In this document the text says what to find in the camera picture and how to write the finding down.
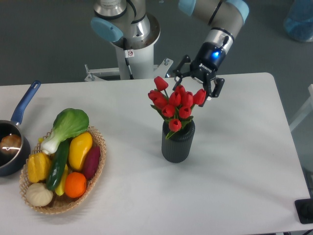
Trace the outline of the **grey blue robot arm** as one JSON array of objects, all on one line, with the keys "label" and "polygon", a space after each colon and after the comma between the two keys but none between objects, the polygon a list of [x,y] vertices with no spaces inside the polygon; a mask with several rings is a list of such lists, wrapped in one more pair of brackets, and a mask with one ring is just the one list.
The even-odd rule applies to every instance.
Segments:
[{"label": "grey blue robot arm", "polygon": [[[217,70],[229,52],[249,14],[242,0],[181,0],[179,9],[210,26],[195,59],[184,56],[174,70],[176,84],[191,77],[202,84],[205,100],[219,96],[224,80]],[[122,80],[164,76],[154,65],[154,45],[160,36],[157,19],[146,11],[143,0],[97,0],[90,25],[116,51]]]}]

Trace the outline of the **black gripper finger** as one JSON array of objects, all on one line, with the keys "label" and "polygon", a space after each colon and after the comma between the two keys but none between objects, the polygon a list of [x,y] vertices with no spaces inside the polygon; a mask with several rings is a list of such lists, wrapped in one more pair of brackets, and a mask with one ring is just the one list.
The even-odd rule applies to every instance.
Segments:
[{"label": "black gripper finger", "polygon": [[205,95],[203,103],[199,105],[200,107],[204,106],[208,98],[219,97],[220,92],[225,83],[224,78],[219,78],[219,77],[216,77],[215,74],[208,74],[208,73],[205,73],[203,75],[202,80],[203,80],[202,86],[206,92],[206,95]]},{"label": "black gripper finger", "polygon": [[177,86],[180,85],[183,81],[183,78],[191,77],[195,80],[195,77],[192,75],[190,70],[191,66],[191,58],[188,55],[183,56],[181,62],[177,65],[177,67],[173,70],[175,85],[172,90],[175,91]]}]

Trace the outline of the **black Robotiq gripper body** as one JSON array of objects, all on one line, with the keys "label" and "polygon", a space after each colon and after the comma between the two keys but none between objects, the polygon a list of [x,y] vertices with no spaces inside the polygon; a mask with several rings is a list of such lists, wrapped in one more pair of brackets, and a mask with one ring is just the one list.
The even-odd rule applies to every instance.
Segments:
[{"label": "black Robotiq gripper body", "polygon": [[203,85],[213,79],[219,69],[226,52],[222,47],[206,42],[203,43],[195,59],[191,62],[191,76]]}]

